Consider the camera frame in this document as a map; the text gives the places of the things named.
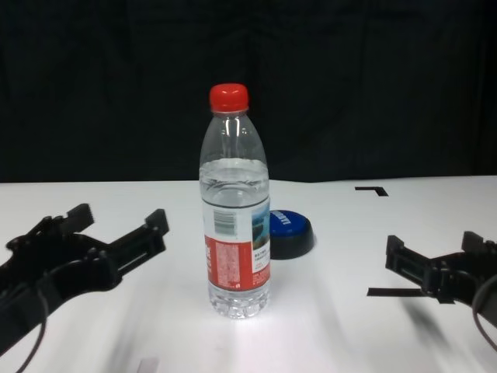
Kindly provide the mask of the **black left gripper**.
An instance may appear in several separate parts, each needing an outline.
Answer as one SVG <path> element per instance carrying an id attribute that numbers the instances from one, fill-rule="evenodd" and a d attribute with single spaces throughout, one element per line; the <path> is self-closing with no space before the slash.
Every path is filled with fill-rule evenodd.
<path id="1" fill-rule="evenodd" d="M 1 265 L 3 333 L 30 332 L 65 302 L 115 288 L 119 272 L 131 272 L 165 251 L 169 224 L 164 209 L 112 242 L 79 233 L 92 224 L 89 204 L 79 204 L 65 217 L 47 217 L 6 244 L 11 257 Z"/>

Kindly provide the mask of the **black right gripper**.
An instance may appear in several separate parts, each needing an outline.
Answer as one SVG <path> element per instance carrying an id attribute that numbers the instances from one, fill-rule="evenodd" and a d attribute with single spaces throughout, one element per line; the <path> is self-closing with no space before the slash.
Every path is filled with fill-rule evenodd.
<path id="1" fill-rule="evenodd" d="M 496 275 L 496 242 L 466 231 L 461 249 L 465 253 L 429 259 L 405 247 L 396 235 L 389 235 L 385 267 L 418 285 L 439 303 L 471 306 L 477 290 Z"/>

